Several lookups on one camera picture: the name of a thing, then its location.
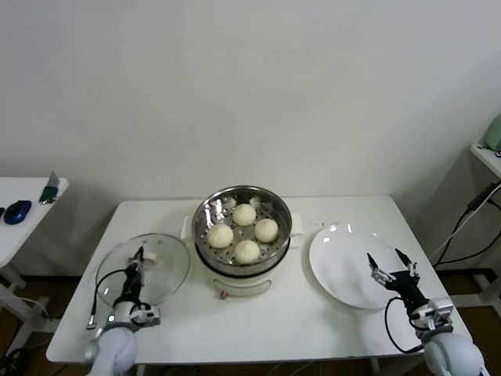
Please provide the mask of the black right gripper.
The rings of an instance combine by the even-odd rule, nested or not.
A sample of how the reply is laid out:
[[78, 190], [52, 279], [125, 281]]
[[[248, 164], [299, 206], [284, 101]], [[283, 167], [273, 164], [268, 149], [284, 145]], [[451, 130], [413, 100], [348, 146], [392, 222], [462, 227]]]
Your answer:
[[429, 299], [418, 288], [420, 277], [417, 272], [417, 263], [412, 262], [398, 248], [395, 251], [407, 270], [388, 274], [379, 268], [371, 254], [367, 254], [369, 267], [371, 268], [371, 277], [378, 284], [386, 284], [387, 290], [397, 292], [404, 302], [406, 311], [414, 312], [421, 306], [425, 306], [429, 302]]

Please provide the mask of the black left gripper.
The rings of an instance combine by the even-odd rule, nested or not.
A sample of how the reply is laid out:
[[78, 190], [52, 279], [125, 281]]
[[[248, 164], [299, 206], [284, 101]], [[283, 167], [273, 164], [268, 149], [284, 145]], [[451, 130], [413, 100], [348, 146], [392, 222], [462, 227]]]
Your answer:
[[125, 270], [126, 280], [122, 287], [121, 297], [125, 301], [139, 302], [142, 290], [142, 268], [144, 262], [144, 248], [141, 246], [128, 262]]

